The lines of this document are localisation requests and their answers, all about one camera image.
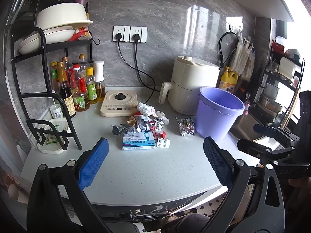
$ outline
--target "black power cord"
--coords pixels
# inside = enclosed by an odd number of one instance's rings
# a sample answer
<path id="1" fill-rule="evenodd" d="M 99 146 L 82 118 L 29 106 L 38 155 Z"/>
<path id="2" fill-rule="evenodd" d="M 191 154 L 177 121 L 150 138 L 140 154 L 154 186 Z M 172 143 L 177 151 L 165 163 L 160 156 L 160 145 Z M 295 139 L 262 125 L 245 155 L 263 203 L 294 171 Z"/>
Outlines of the black power cord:
<path id="1" fill-rule="evenodd" d="M 222 44 L 222 40 L 225 36 L 229 35 L 229 34 L 234 34 L 236 36 L 236 39 L 237 39 L 237 43 L 235 45 L 235 48 L 233 49 L 233 51 L 229 54 L 228 58 L 224 61 L 224 56 L 222 54 L 222 49 L 221 49 L 221 44 Z M 219 49 L 219 52 L 220 52 L 220 67 L 223 68 L 225 66 L 225 63 L 227 62 L 227 60 L 229 60 L 231 58 L 231 56 L 234 54 L 234 52 L 236 51 L 236 48 L 238 47 L 238 36 L 234 33 L 234 32 L 226 32 L 224 33 L 219 41 L 218 41 L 218 49 Z"/>
<path id="2" fill-rule="evenodd" d="M 136 39 L 136 41 L 135 41 L 135 42 L 136 42 L 136 50 L 135 50 L 135 66 L 136 66 L 136 68 L 135 68 L 135 67 L 132 67 L 132 66 L 131 66 L 129 63 L 127 63 L 126 60 L 124 59 L 124 57 L 123 57 L 123 55 L 122 55 L 122 52 L 121 52 L 121 48 L 120 48 L 120 39 L 122 38 L 122 35 L 121 35 L 121 33 L 118 33 L 118 34 L 116 35 L 116 39 L 118 40 L 119 52 L 120 52 L 120 55 L 121 55 L 123 61 L 125 62 L 125 64 L 126 64 L 127 66 L 129 66 L 130 68 L 136 70 L 137 73 L 138 73 L 138 77 L 139 77 L 140 82 L 141 82 L 146 88 L 152 90 L 152 93 L 151 93 L 150 97 L 147 99 L 147 101 L 144 102 L 144 104 L 146 104 L 146 103 L 150 100 L 150 98 L 152 97 L 152 95 L 153 95 L 153 93 L 154 93 L 155 91 L 157 91 L 157 92 L 160 92 L 160 91 L 155 89 L 155 88 L 156 88 L 156 87 L 155 87 L 155 86 L 156 86 L 155 80 L 154 80 L 149 74 L 147 74 L 147 73 L 145 73 L 144 71 L 141 71 L 141 70 L 138 69 L 138 65 L 137 65 L 137 41 L 140 39 L 140 36 L 139 36 L 138 34 L 135 34 L 134 37 L 135 37 L 134 40 Z M 143 73 L 143 74 L 147 75 L 149 78 L 151 78 L 152 81 L 153 81 L 154 87 L 153 87 L 153 88 L 150 88 L 150 87 L 148 87 L 147 85 L 145 85 L 145 84 L 142 82 L 142 79 L 141 79 L 139 73 Z"/>

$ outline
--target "green label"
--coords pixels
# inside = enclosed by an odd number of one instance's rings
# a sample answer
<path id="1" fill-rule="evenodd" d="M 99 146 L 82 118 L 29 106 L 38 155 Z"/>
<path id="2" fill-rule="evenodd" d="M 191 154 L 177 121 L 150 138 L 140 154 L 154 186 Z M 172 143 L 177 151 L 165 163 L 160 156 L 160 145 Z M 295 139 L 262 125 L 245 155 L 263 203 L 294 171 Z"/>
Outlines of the green label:
<path id="1" fill-rule="evenodd" d="M 52 79 L 57 78 L 57 71 L 56 70 L 51 70 L 51 74 L 52 74 Z"/>
<path id="2" fill-rule="evenodd" d="M 87 85 L 87 93 L 89 95 L 89 100 L 95 100 L 97 98 L 95 83 Z"/>
<path id="3" fill-rule="evenodd" d="M 76 109 L 85 109 L 86 108 L 83 96 L 81 96 L 81 97 L 74 97 L 73 101 L 74 101 Z"/>

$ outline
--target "black plug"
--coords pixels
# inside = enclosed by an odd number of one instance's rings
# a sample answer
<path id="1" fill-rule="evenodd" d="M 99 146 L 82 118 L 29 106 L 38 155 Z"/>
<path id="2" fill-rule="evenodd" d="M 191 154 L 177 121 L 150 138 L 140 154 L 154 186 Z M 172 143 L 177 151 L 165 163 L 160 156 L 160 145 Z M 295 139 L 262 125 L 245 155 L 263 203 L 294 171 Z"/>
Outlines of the black plug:
<path id="1" fill-rule="evenodd" d="M 120 42 L 120 39 L 122 38 L 122 34 L 119 32 L 117 35 L 116 35 L 116 39 L 118 40 L 118 42 Z"/>
<path id="2" fill-rule="evenodd" d="M 137 42 L 140 40 L 139 34 L 136 33 L 136 34 L 133 36 L 133 39 L 134 39 L 135 43 L 137 44 Z"/>

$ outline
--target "wall hook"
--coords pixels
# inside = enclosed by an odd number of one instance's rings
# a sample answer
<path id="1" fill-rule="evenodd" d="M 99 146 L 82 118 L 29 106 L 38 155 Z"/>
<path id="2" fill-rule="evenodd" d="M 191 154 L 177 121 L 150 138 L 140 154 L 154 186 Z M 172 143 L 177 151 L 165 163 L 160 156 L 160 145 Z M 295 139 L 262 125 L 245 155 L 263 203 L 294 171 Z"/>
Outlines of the wall hook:
<path id="1" fill-rule="evenodd" d="M 98 44 L 95 42 L 95 40 L 92 38 L 94 44 L 96 44 L 97 46 L 100 44 L 100 40 L 98 40 Z"/>

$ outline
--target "yellow detergent bottle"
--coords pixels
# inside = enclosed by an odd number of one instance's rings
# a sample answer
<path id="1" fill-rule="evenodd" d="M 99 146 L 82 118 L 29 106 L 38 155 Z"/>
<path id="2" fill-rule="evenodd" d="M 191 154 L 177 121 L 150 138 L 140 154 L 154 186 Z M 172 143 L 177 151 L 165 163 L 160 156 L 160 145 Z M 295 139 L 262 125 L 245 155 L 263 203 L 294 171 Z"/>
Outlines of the yellow detergent bottle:
<path id="1" fill-rule="evenodd" d="M 233 71 L 228 72 L 229 69 L 230 67 L 226 66 L 226 71 L 221 77 L 219 88 L 232 93 L 236 83 L 238 82 L 238 75 Z"/>

